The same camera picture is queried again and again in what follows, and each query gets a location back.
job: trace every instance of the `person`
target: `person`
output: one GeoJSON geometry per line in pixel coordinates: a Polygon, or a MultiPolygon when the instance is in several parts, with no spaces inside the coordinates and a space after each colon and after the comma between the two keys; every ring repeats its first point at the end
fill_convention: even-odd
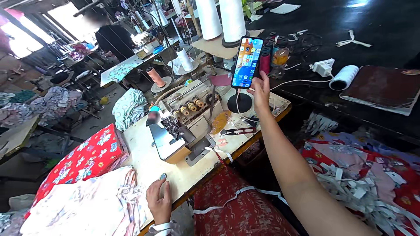
{"type": "Polygon", "coordinates": [[[134,55],[133,49],[136,45],[128,31],[122,26],[111,25],[111,20],[103,9],[94,7],[86,12],[84,18],[92,27],[99,28],[95,36],[102,50],[111,51],[120,62],[134,55]]]}
{"type": "MultiPolygon", "coordinates": [[[[253,78],[251,89],[254,109],[260,119],[268,158],[289,207],[311,236],[370,236],[376,233],[357,219],[319,184],[316,176],[300,153],[281,131],[268,105],[270,82],[261,71],[262,79],[253,78]]],[[[163,199],[158,198],[157,180],[147,190],[147,200],[156,224],[167,223],[171,217],[169,182],[165,182],[163,199]]]]}

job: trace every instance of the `notebook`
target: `notebook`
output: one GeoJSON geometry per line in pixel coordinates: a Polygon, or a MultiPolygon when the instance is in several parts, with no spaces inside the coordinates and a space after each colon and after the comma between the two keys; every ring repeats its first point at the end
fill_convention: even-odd
{"type": "Polygon", "coordinates": [[[420,70],[362,66],[342,99],[408,116],[420,93],[420,70]]]}

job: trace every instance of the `charging cable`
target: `charging cable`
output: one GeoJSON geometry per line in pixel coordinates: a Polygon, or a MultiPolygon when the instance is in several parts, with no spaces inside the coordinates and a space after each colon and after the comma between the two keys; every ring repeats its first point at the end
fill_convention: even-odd
{"type": "MultiPolygon", "coordinates": [[[[331,79],[330,79],[330,80],[316,81],[316,80],[295,79],[295,80],[291,80],[291,81],[286,81],[286,82],[283,82],[283,83],[281,83],[281,84],[277,85],[276,87],[274,87],[274,88],[270,89],[270,91],[271,91],[271,90],[273,90],[273,89],[275,89],[275,88],[277,88],[277,87],[279,87],[279,86],[281,86],[281,85],[283,85],[283,84],[287,84],[287,83],[291,83],[291,82],[296,82],[296,81],[303,81],[303,82],[315,82],[315,83],[325,83],[325,82],[330,82],[331,80],[333,80],[333,79],[334,79],[334,76],[333,76],[331,73],[329,73],[328,75],[329,75],[329,76],[331,76],[331,79]]],[[[239,106],[238,106],[238,97],[239,97],[240,92],[241,92],[241,89],[238,89],[238,94],[237,94],[237,96],[236,96],[236,108],[237,108],[238,112],[240,112],[240,111],[239,111],[239,106]]],[[[270,100],[270,98],[272,98],[272,99],[273,99],[273,105],[274,105],[274,107],[273,107],[273,112],[272,112],[272,114],[274,115],[274,111],[276,110],[276,100],[275,100],[275,99],[274,99],[274,97],[272,97],[271,95],[270,95],[270,97],[269,97],[269,99],[268,99],[268,100],[270,100]]],[[[245,117],[245,116],[243,116],[242,114],[243,114],[243,113],[239,113],[239,117],[240,117],[240,118],[245,118],[245,119],[247,119],[247,120],[249,120],[249,121],[253,121],[253,122],[258,122],[258,121],[260,121],[260,120],[252,120],[252,119],[246,118],[246,117],[245,117]]]]}

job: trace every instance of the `scissors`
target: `scissors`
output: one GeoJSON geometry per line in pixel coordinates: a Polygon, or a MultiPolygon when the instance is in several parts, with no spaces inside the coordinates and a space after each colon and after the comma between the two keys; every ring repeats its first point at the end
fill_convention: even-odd
{"type": "Polygon", "coordinates": [[[249,128],[233,128],[233,129],[222,129],[220,131],[221,135],[238,135],[238,134],[253,134],[257,132],[257,129],[255,127],[249,127],[249,128]]]}

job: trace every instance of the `smartphone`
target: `smartphone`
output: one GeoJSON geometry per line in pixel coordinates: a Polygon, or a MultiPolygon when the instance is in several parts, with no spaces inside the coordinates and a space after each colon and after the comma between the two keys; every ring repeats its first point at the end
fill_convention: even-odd
{"type": "Polygon", "coordinates": [[[231,87],[238,89],[248,89],[251,87],[255,68],[260,61],[263,42],[263,39],[255,37],[243,36],[241,38],[231,87]]]}

